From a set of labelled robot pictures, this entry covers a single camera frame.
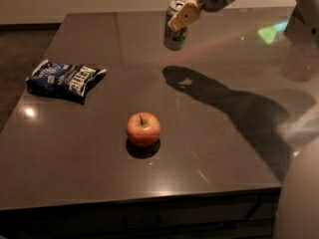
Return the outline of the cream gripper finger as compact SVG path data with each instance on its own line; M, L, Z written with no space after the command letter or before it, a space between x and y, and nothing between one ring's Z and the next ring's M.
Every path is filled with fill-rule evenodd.
M199 18L200 9L198 6L192 1L186 1L180 10L168 21L167 25L176 32Z

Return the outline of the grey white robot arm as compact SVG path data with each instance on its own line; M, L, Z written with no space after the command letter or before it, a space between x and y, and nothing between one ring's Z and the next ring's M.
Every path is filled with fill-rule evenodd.
M174 32L187 27L200 18L202 11L214 13L222 10L235 0L185 0L177 12L167 21L166 26ZM319 32L319 0L295 0L296 6L285 27L295 20L303 23L315 40Z

